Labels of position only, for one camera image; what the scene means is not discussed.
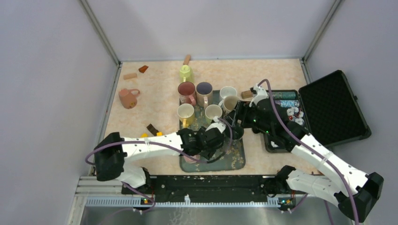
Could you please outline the cream patterned mug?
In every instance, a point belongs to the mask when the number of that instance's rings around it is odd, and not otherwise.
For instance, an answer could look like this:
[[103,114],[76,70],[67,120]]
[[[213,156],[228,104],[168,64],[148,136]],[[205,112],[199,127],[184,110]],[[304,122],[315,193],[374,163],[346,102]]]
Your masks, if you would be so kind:
[[230,113],[236,107],[237,103],[241,99],[237,96],[227,96],[224,100],[222,100],[218,105],[223,110],[224,115]]

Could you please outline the white and blue mug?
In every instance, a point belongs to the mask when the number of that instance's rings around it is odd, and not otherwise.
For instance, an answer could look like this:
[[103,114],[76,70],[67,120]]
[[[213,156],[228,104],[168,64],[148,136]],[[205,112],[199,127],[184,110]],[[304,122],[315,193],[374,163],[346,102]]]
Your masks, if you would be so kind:
[[219,92],[219,100],[222,101],[228,96],[237,96],[237,90],[231,86],[222,87]]

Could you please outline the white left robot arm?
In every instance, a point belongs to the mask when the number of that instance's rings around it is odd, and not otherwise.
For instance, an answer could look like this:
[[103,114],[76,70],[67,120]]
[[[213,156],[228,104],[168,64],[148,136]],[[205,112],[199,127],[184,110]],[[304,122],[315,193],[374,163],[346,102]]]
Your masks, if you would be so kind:
[[210,157],[224,145],[225,125],[201,127],[198,131],[183,128],[177,132],[141,138],[127,138],[113,132],[103,139],[85,158],[94,156],[92,163],[98,181],[119,180],[134,188],[138,193],[149,191],[149,173],[132,162],[162,156],[185,156],[194,162],[203,163],[196,155]]

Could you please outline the dark teal mug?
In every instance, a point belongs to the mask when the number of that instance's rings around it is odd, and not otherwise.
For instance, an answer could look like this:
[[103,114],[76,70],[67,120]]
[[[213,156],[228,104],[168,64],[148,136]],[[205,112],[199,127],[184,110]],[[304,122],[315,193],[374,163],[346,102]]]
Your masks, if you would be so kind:
[[240,140],[244,135],[244,129],[240,126],[229,126],[225,130],[225,135],[233,140]]

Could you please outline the light green upside-down mug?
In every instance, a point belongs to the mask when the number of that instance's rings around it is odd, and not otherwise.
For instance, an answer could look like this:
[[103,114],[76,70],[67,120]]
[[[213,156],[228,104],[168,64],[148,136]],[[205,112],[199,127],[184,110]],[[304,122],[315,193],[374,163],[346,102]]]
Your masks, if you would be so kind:
[[205,109],[205,118],[207,124],[211,124],[214,117],[222,117],[223,111],[219,105],[209,105]]

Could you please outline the pale pink tall mug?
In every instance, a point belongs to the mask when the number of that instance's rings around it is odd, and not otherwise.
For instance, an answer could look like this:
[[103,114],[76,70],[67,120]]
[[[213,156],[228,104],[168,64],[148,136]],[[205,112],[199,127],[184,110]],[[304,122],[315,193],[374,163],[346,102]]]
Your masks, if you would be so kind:
[[186,163],[193,164],[197,163],[198,160],[200,160],[200,155],[194,155],[194,156],[183,156],[183,159],[185,160]]

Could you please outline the pink upside-down mug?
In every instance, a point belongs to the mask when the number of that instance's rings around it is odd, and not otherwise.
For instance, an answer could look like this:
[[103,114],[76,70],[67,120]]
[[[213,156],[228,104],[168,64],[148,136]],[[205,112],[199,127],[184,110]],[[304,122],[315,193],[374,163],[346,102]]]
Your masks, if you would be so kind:
[[192,82],[182,82],[179,84],[177,91],[180,104],[190,104],[192,106],[197,104],[196,87]]

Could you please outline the yellow mug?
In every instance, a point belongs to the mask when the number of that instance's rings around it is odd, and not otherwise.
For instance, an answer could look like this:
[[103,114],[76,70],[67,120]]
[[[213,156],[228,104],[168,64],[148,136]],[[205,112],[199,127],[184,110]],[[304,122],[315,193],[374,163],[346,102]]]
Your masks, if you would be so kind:
[[177,109],[177,115],[183,128],[188,128],[195,121],[195,110],[191,104],[181,104]]

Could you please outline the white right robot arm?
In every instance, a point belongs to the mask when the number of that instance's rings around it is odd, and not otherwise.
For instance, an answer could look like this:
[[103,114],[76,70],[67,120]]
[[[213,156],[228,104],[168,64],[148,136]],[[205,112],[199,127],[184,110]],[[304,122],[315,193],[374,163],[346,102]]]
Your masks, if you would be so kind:
[[233,109],[226,111],[226,119],[235,128],[253,128],[266,134],[324,175],[320,178],[286,165],[275,175],[275,187],[279,192],[295,190],[319,197],[337,206],[357,224],[366,220],[379,200],[384,183],[381,175],[363,172],[339,158],[304,127],[284,120],[270,99],[257,104],[238,101]]

